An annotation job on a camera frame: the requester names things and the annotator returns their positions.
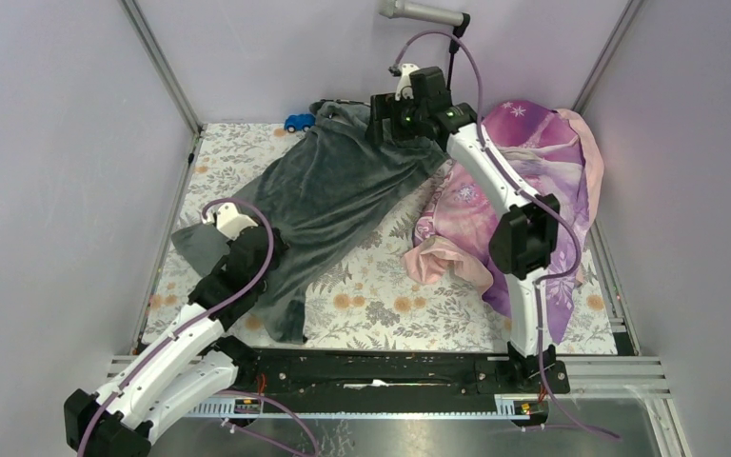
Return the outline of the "grey plush pillowcase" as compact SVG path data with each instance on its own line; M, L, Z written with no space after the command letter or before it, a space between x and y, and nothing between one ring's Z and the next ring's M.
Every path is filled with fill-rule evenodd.
M445 162L433 141L366 140L367 106L322 100L310 107L315 125L285 155L236 193L258 226L278 229L287 244L279 266L266 275L267 290L248 312L277 342L304 342L308 286L338 264L385 216ZM176 231L174 246L208 275L228 251L215 227Z

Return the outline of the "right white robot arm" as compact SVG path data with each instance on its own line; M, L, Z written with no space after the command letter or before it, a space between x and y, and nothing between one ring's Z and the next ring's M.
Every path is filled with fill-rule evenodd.
M505 277L513 319L510 345L521 357L509 364L507 377L515 389L530 392L546 374L536 358L547 346L541 288L557 247L560 203L552 194L540 195L512 168L472 107L453 103L441 69L399 64L389 71L397 87L372 96L365 137L376 146L427 138L483 191L499 219L488 250Z

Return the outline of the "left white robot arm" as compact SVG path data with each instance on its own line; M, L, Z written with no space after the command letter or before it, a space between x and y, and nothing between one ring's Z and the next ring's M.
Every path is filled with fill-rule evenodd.
M167 330L93 393L64 403L66 441L80 456L146 456L214 393L262 381L252 348L227 331L267 290L287 250L276 228L245 228L188 295Z

